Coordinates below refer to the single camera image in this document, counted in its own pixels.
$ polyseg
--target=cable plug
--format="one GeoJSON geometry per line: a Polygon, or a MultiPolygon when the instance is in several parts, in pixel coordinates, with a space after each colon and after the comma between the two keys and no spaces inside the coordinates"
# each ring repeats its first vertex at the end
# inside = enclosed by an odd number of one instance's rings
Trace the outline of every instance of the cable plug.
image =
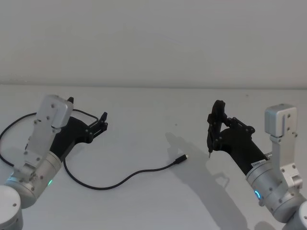
{"type": "Polygon", "coordinates": [[[184,162],[185,160],[187,160],[188,157],[189,157],[189,155],[184,154],[184,155],[178,157],[173,163],[174,164],[180,164],[180,163],[184,162]]]}

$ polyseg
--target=white table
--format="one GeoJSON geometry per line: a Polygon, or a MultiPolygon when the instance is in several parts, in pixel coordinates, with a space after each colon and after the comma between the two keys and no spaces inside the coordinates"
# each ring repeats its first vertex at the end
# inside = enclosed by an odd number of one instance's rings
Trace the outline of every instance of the white table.
{"type": "MultiPolygon", "coordinates": [[[[307,180],[307,91],[1,85],[0,129],[36,112],[44,95],[51,93],[73,96],[75,108],[96,116],[108,112],[107,132],[90,145],[76,146],[67,160],[73,174],[88,184],[113,185],[136,170],[165,166],[179,153],[190,157],[110,191],[81,187],[62,168],[37,203],[23,211],[24,230],[280,230],[283,225],[258,206],[244,174],[226,153],[214,152],[208,159],[206,120],[217,99],[225,100],[229,116],[255,127],[253,140],[263,152],[272,148],[264,132],[266,107],[296,105],[295,162],[307,180]]],[[[5,136],[1,150],[24,148],[31,132],[32,119],[27,119],[5,136]]],[[[4,153],[11,161],[18,157],[4,153]]],[[[11,172],[0,162],[1,184],[11,172]]]]}

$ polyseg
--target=black cable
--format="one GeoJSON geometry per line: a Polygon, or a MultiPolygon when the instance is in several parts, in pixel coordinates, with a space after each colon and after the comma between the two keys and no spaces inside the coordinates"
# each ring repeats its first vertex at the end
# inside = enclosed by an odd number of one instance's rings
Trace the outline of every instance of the black cable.
{"type": "MultiPolygon", "coordinates": [[[[92,118],[95,118],[96,121],[93,122],[92,124],[90,124],[89,126],[92,126],[92,125],[96,124],[96,123],[99,121],[99,119],[98,119],[97,117],[95,117],[95,116],[93,116],[93,115],[91,115],[91,114],[88,114],[88,113],[86,113],[86,112],[84,112],[84,111],[82,111],[82,110],[74,109],[74,111],[80,112],[80,113],[82,113],[82,114],[85,114],[85,115],[88,115],[88,116],[90,116],[90,117],[92,117],[92,118]]],[[[23,120],[23,119],[25,119],[25,118],[27,118],[27,117],[34,116],[34,115],[36,115],[36,113],[31,113],[31,114],[27,114],[27,115],[25,115],[25,116],[22,116],[22,117],[18,118],[16,121],[14,121],[13,123],[11,123],[9,126],[7,126],[7,127],[4,129],[4,131],[0,134],[0,142],[1,142],[1,139],[2,139],[2,137],[4,136],[4,134],[5,134],[12,126],[14,126],[14,125],[15,125],[16,123],[18,123],[19,121],[21,121],[21,120],[23,120]]],[[[121,182],[119,182],[118,184],[115,184],[115,185],[110,186],[110,187],[94,187],[94,186],[90,186],[90,185],[88,185],[88,184],[85,184],[85,183],[79,181],[79,180],[78,180],[76,177],[74,177],[74,176],[72,175],[72,173],[69,171],[65,159],[64,159],[63,163],[64,163],[64,168],[65,168],[67,174],[68,174],[75,182],[77,182],[78,184],[82,185],[83,187],[86,187],[86,188],[89,188],[89,189],[93,189],[93,190],[109,190],[109,189],[113,189],[113,188],[116,188],[116,187],[122,185],[122,184],[125,183],[127,180],[129,180],[131,177],[133,177],[133,176],[135,176],[135,175],[137,175],[137,174],[140,174],[140,173],[147,173],[147,172],[157,172],[157,171],[165,170],[165,169],[168,169],[168,168],[170,168],[171,166],[173,166],[173,165],[175,165],[175,164],[180,164],[180,163],[184,162],[187,158],[188,158],[188,155],[184,154],[184,155],[178,157],[173,163],[171,163],[171,164],[169,164],[169,165],[167,165],[167,166],[165,166],[165,167],[158,168],[158,169],[145,169],[145,170],[137,171],[137,172],[131,174],[130,176],[128,176],[127,178],[125,178],[124,180],[122,180],[121,182]]],[[[2,157],[1,152],[0,152],[0,159],[1,159],[4,163],[6,163],[7,165],[9,165],[9,166],[11,166],[11,167],[14,167],[14,165],[13,165],[12,163],[10,163],[9,161],[7,161],[6,159],[4,159],[4,158],[2,157]]]]}

